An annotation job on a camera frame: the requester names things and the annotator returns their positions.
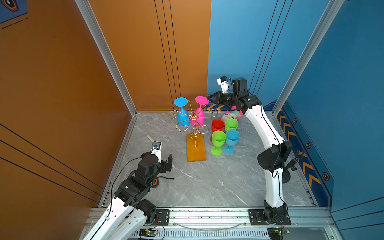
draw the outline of blue wine glass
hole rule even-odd
[[[223,147],[223,151],[226,154],[232,154],[235,151],[233,146],[239,142],[239,139],[240,139],[240,133],[238,131],[233,129],[229,130],[227,132],[227,138],[225,139],[225,142],[227,143],[227,145]]]
[[[189,126],[191,122],[189,120],[188,112],[183,108],[185,105],[187,105],[187,103],[188,103],[188,100],[186,98],[176,98],[174,101],[174,104],[177,107],[181,108],[179,113],[177,114],[177,122],[179,122],[180,127]]]

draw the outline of curly wire stand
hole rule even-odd
[[[183,114],[183,115],[185,115],[185,116],[188,116],[188,119],[187,120],[185,120],[185,121],[182,121],[182,122],[178,122],[177,124],[176,124],[176,129],[179,131],[179,132],[185,132],[185,131],[187,131],[188,130],[188,128],[189,128],[189,126],[184,126],[184,127],[186,127],[184,130],[180,130],[179,129],[179,124],[180,123],[183,123],[183,122],[187,122],[187,121],[189,121],[189,120],[192,120],[195,124],[194,125],[192,125],[192,129],[195,129],[195,131],[193,131],[191,134],[190,134],[190,136],[191,136],[191,138],[195,141],[195,147],[197,147],[197,143],[196,143],[196,137],[199,135],[199,133],[200,134],[206,134],[207,132],[208,132],[208,126],[207,125],[203,125],[203,126],[200,126],[200,124],[198,123],[198,122],[196,122],[195,120],[197,119],[197,118],[200,118],[200,117],[198,117],[197,115],[207,106],[207,105],[204,105],[204,107],[202,107],[201,108],[201,111],[200,112],[198,112],[198,113],[196,113],[195,111],[192,111],[192,106],[191,106],[191,103],[190,103],[190,101],[188,100],[188,102],[189,102],[189,106],[191,107],[191,113],[190,114],[184,114],[184,113],[181,113],[181,112],[179,112],[178,110],[173,110],[173,111],[171,111],[171,112],[169,112],[168,113],[168,116],[169,116],[169,118],[171,118],[171,119],[175,119],[175,118],[177,118],[177,114],[176,113],[181,113],[181,114]],[[203,118],[214,118],[214,117],[216,117],[217,115],[218,115],[218,111],[216,110],[216,109],[210,109],[209,110],[209,113],[211,113],[211,114],[215,114],[216,113],[216,115],[214,115],[214,116],[209,116],[209,117],[203,117]]]

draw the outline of black mounting plate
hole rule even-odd
[[[251,225],[280,225],[280,224],[270,224],[265,221],[264,217],[264,209],[248,209],[248,215],[249,215],[249,220],[251,221]],[[284,220],[283,220],[284,225],[291,225],[291,219],[289,218],[289,215],[286,215]]]
[[[156,209],[156,216],[159,217],[159,225],[168,226],[169,209]]]

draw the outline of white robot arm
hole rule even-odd
[[[141,155],[137,170],[120,184],[107,210],[84,237],[85,240],[126,240],[145,223],[154,221],[156,206],[141,199],[158,181],[156,178],[160,172],[172,169],[172,155],[167,161],[162,161],[161,149],[161,142],[153,142],[151,151]]]
[[[228,81],[225,76],[218,79],[222,89],[228,89]],[[263,142],[265,151],[257,156],[259,165],[264,169],[266,181],[266,197],[264,202],[265,220],[270,223],[290,221],[284,216],[287,215],[287,205],[284,202],[282,176],[284,162],[287,160],[292,144],[284,138],[273,127],[266,117],[261,101],[255,95],[249,95],[247,80],[245,78],[232,79],[233,93],[218,91],[208,97],[211,102],[220,105],[233,106],[240,109],[251,121]]]

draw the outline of orange wall panel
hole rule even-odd
[[[131,116],[76,3],[27,5],[0,24],[0,238],[77,239]]]
[[[138,111],[206,95],[210,0],[90,3]]]

